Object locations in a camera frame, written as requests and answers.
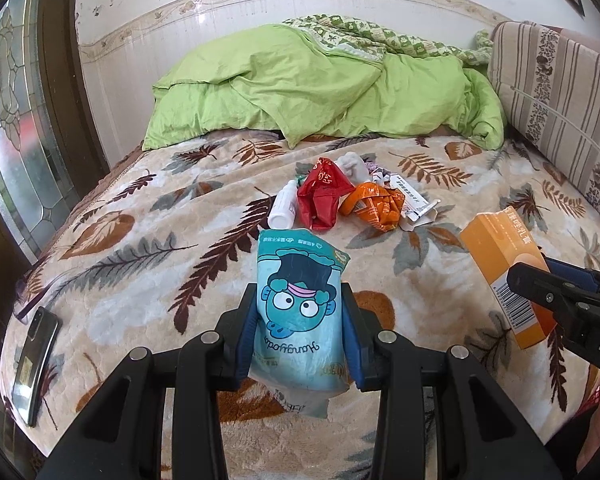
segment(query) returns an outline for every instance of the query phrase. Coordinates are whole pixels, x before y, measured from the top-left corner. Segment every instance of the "smartphone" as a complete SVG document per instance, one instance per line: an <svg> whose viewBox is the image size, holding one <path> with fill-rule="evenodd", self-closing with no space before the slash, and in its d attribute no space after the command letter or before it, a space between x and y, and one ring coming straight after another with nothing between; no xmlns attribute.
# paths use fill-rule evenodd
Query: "smartphone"
<svg viewBox="0 0 600 480"><path fill-rule="evenodd" d="M33 315L18 361L11 402L26 425L32 428L36 425L41 402L42 373L59 328L58 316L40 306Z"/></svg>

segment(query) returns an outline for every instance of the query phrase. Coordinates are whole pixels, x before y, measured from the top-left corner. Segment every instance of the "orange box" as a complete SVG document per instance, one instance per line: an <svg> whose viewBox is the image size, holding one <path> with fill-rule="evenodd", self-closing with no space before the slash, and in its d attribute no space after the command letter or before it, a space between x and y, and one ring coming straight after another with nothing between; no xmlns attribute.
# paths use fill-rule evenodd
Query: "orange box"
<svg viewBox="0 0 600 480"><path fill-rule="evenodd" d="M520 348L545 339L556 325L551 311L514 294L507 285L509 268L518 262L549 270L516 210L509 206L497 213L478 213L460 239L491 286Z"/></svg>

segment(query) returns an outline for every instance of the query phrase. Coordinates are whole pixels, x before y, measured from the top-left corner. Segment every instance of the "white tube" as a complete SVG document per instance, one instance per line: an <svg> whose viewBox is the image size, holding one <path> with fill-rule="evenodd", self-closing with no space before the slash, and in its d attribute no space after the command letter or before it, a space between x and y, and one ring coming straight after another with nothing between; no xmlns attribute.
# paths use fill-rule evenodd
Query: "white tube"
<svg viewBox="0 0 600 480"><path fill-rule="evenodd" d="M291 229L298 209L298 187L295 180L290 180L283 187L273 202L267 219L271 229Z"/></svg>

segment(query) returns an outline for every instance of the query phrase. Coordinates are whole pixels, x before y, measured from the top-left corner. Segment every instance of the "crumpled bag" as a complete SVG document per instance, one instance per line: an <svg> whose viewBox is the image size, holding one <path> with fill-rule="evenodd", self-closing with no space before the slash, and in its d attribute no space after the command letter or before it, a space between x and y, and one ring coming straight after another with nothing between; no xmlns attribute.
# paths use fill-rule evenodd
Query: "crumpled bag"
<svg viewBox="0 0 600 480"><path fill-rule="evenodd" d="M349 389L340 275L349 255L306 229L258 237L258 322L250 377L287 412L326 418Z"/></svg>
<svg viewBox="0 0 600 480"><path fill-rule="evenodd" d="M354 189L332 160L320 157L298 188L302 224L314 231L331 229L336 223L340 197Z"/></svg>
<svg viewBox="0 0 600 480"><path fill-rule="evenodd" d="M382 232L396 228L404 195L400 190L387 189L375 182L363 182L344 199L340 213L344 216L355 212L368 224Z"/></svg>

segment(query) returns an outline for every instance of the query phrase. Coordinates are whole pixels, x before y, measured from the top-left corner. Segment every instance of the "blue snack bag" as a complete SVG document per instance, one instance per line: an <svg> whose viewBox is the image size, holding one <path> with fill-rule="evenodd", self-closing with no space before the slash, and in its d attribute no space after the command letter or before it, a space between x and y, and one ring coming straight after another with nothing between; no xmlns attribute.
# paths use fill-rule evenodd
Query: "blue snack bag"
<svg viewBox="0 0 600 480"><path fill-rule="evenodd" d="M345 392L340 275L349 255L305 229L258 239L258 324L250 376L282 407L326 417Z"/></svg>

